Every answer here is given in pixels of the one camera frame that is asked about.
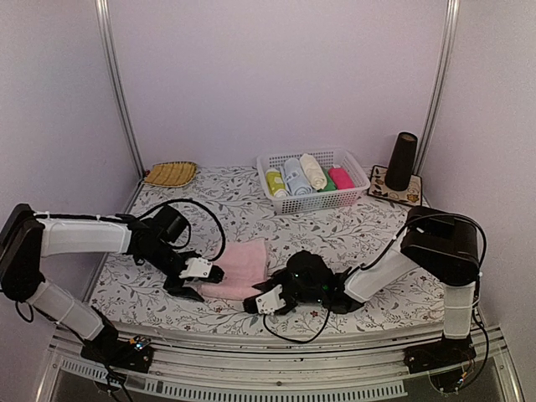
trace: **blue rolled towel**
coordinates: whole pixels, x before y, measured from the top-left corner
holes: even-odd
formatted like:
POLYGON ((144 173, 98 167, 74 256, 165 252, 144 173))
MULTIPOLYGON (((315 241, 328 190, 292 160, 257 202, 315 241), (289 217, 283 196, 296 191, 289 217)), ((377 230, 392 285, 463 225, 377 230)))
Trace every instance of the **blue rolled towel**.
POLYGON ((291 195, 308 195, 312 193, 312 187, 303 172, 302 165, 295 157, 285 161, 283 170, 285 172, 283 178, 291 195))

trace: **metal pole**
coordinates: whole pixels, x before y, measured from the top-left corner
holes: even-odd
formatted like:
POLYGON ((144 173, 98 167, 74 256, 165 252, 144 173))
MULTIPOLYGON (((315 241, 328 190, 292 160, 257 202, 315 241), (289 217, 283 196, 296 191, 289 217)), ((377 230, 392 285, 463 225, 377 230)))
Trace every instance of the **metal pole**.
POLYGON ((434 90, 426 116, 425 129, 420 139, 419 149, 417 150, 417 158, 413 168, 414 174, 420 175, 425 164, 426 154, 430 146, 430 141, 436 126, 437 113, 441 103, 441 95, 445 86, 446 72, 451 61, 451 53, 454 47, 454 39, 456 37, 456 23, 458 20, 458 12, 460 8, 460 0, 448 0, 446 7, 445 28, 443 30, 443 43, 441 45, 440 60, 437 66, 435 75, 434 90))
POLYGON ((126 107, 126 97, 121 83, 119 65, 117 64, 116 49, 114 46, 113 36, 111 34, 108 0, 95 0, 95 5, 97 8, 97 19, 99 21, 102 46, 104 48, 108 72, 110 74, 111 86, 114 90, 114 97, 116 98, 117 110, 119 111, 121 125, 123 126, 123 131, 125 132, 126 144, 131 154, 136 173, 139 178, 143 178, 145 168, 143 167, 142 155, 138 148, 136 137, 134 136, 130 114, 128 112, 128 108, 126 107))

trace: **lavender wall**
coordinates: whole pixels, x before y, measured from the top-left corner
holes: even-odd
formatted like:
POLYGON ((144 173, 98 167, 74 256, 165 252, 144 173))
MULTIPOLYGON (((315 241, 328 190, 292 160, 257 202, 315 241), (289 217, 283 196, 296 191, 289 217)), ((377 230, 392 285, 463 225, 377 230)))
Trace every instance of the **lavender wall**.
POLYGON ((505 334, 526 400, 536 400, 536 3, 462 2, 439 121, 425 165, 434 206, 489 237, 485 317, 505 334))
MULTIPOLYGON (((112 97, 93 0, 0 2, 0 224, 16 203, 112 213, 136 181, 112 97)), ((98 255, 45 261, 80 295, 98 255)), ((0 297, 0 400, 30 401, 53 326, 0 297)))
POLYGON ((145 163, 251 164, 344 146, 387 162, 421 134, 446 2, 115 0, 126 98, 145 163))

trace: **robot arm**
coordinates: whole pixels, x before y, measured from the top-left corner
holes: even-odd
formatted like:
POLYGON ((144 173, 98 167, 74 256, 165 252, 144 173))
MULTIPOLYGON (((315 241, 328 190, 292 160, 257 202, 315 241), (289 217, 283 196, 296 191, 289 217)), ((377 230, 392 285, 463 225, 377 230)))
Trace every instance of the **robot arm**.
POLYGON ((42 257, 64 253, 108 252, 146 260, 166 276, 164 289, 173 296, 202 301, 185 281, 220 282, 223 271, 194 252, 176 252, 169 244, 188 227, 188 221, 169 206, 153 218, 118 218, 38 214, 20 204, 0 232, 0 283, 5 296, 27 302, 62 323, 85 343, 82 356, 100 363, 146 372, 152 359, 148 340, 118 340, 114 326, 97 310, 74 299, 44 278, 42 257))
POLYGON ((444 287, 445 323, 441 341, 406 349, 410 372, 471 360, 476 355, 470 329, 481 264, 477 224, 461 215, 415 207, 402 230, 374 263, 342 274, 332 273, 319 255, 293 255, 286 268, 254 286, 264 293, 245 299, 245 311, 286 314, 299 302, 321 302, 337 314, 354 312, 389 283, 422 267, 444 287))

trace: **pink rolled towel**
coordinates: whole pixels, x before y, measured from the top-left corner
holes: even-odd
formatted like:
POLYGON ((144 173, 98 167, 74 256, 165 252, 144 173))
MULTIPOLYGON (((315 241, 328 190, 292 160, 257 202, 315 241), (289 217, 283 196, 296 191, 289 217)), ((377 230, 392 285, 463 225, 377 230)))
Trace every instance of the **pink rolled towel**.
POLYGON ((329 169, 329 177, 332 178, 333 182, 337 186, 337 190, 346 190, 347 188, 355 188, 350 175, 342 167, 332 167, 329 169))

